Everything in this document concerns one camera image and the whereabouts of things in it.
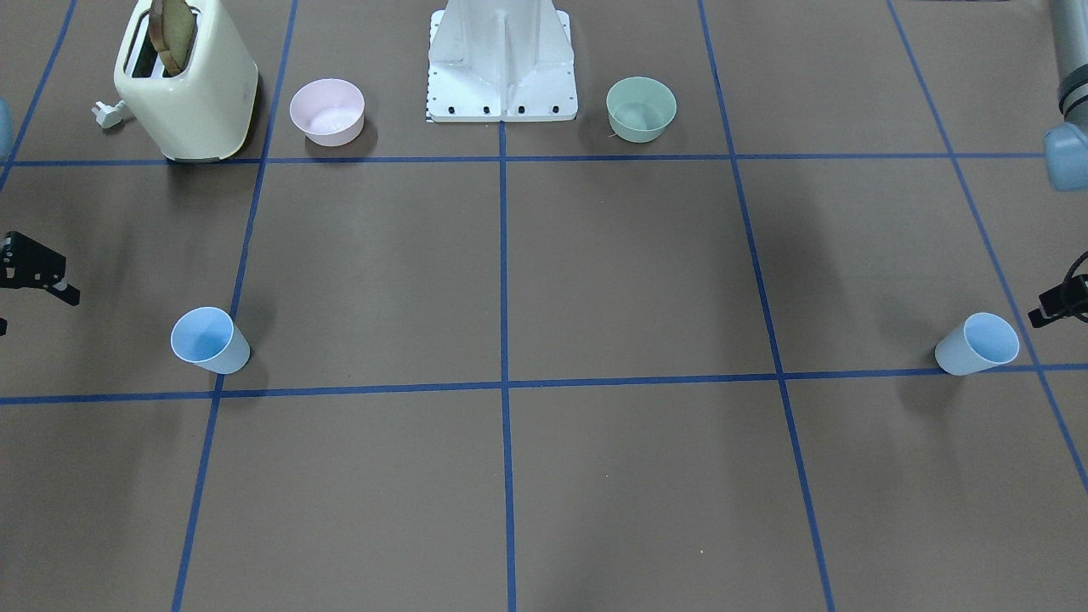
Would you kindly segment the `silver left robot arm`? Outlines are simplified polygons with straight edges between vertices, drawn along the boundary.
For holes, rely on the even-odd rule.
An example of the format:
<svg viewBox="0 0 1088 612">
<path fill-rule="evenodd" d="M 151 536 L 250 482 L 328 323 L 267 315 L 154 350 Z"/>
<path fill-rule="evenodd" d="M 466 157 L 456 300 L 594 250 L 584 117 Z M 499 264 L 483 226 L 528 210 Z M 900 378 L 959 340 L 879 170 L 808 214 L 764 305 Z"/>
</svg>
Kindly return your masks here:
<svg viewBox="0 0 1088 612">
<path fill-rule="evenodd" d="M 1044 132 L 1044 167 L 1056 191 L 1087 189 L 1087 3 L 1050 1 L 1050 21 L 1058 66 L 1058 112 L 1063 122 Z M 1028 313 L 1038 329 L 1072 318 L 1085 322 L 1085 266 L 1079 255 L 1056 286 L 1039 295 Z"/>
</svg>

